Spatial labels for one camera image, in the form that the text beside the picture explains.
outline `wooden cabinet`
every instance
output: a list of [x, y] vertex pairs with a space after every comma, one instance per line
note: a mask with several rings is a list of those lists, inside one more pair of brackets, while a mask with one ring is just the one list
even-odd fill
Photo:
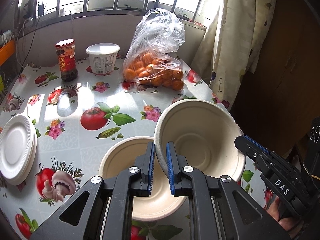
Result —
[[244, 133], [285, 154], [320, 116], [320, 26], [303, 0], [277, 0], [255, 74], [232, 115]]

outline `metal screw head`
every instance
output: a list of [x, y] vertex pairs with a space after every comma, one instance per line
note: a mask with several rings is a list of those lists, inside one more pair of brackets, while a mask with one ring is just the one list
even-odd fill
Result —
[[99, 176], [94, 176], [92, 179], [91, 179], [91, 182], [93, 184], [97, 184], [101, 181], [101, 178]]
[[223, 175], [221, 177], [222, 182], [228, 183], [231, 181], [231, 178], [228, 175]]
[[129, 172], [131, 172], [131, 173], [136, 173], [138, 171], [139, 171], [139, 168], [136, 167], [136, 166], [132, 166], [132, 167], [129, 168]]
[[184, 170], [185, 172], [192, 172], [192, 171], [193, 171], [193, 167], [191, 167], [191, 166], [184, 166], [184, 167], [183, 167], [183, 170]]

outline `glass jar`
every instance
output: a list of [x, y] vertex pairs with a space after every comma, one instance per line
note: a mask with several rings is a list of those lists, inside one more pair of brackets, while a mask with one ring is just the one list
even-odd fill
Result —
[[61, 79], [70, 82], [78, 76], [75, 59], [75, 40], [68, 39], [56, 44], [57, 56], [61, 71]]

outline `transparent plastic bag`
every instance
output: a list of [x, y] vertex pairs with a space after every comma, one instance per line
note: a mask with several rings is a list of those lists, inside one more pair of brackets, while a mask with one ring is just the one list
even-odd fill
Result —
[[184, 41], [183, 23], [174, 13], [151, 9], [137, 25], [123, 64], [124, 79], [182, 90], [181, 62], [166, 53], [177, 52]]

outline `curtain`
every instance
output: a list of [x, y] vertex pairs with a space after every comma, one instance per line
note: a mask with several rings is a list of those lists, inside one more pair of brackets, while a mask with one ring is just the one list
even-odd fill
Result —
[[276, 0], [221, 0], [191, 68], [209, 84], [215, 103], [230, 109], [243, 75], [254, 73]]

